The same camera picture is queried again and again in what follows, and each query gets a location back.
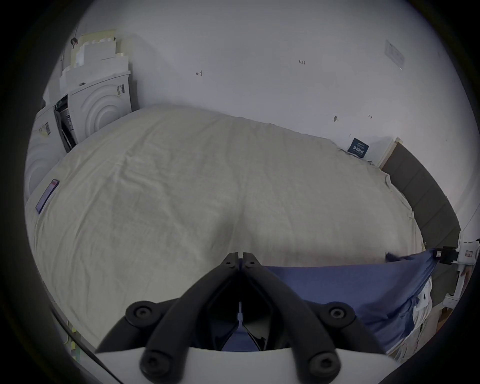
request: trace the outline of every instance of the white box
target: white box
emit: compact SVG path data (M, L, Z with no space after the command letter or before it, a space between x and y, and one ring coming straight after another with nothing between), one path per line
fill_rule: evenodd
M76 55L76 65L81 66L96 61L115 57L117 42L114 40L103 42L86 42Z
M61 94L71 92L83 84L128 71L128 56L117 54L110 59L95 61L77 68L64 70L60 78Z
M67 155L54 111L55 104L50 104L35 117L25 162L25 203L47 173Z
M68 109L77 144L132 112L130 71L84 85L68 94Z

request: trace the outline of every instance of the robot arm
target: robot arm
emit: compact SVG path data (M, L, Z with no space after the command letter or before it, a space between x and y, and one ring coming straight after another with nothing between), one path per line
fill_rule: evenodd
M222 352L240 302L258 352ZM250 253L179 299L132 304L96 355L125 384L378 383L398 367L351 307L302 300Z

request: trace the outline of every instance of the white sticker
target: white sticker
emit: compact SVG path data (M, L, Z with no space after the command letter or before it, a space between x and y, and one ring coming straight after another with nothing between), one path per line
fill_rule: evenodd
M385 55L387 55L392 61L403 70L403 64L405 63L405 58L400 53L400 51L395 48L392 43L388 40L385 43Z
M45 124L43 124L42 126L40 126L38 131L40 132L40 134L42 136L49 137L51 132L50 132L50 126L48 124L48 121Z
M125 93L125 84L117 85L117 92L119 96L121 96L122 93Z

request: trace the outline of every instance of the white wall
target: white wall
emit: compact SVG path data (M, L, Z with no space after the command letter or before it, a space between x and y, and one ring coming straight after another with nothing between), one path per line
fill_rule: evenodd
M398 136L462 228L480 203L480 136L466 93L406 2L97 1L77 36L104 29L117 29L119 51L130 56L141 108L191 105L345 149L357 137L372 160ZM384 54L387 39L405 56L403 70ZM480 235L478 217L468 229Z

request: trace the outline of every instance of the bed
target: bed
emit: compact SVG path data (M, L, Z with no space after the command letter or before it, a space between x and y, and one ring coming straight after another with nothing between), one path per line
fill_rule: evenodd
M179 297L230 252L321 267L423 249L390 177L331 141L166 105L76 146L33 191L25 216L48 291L94 347L128 305Z

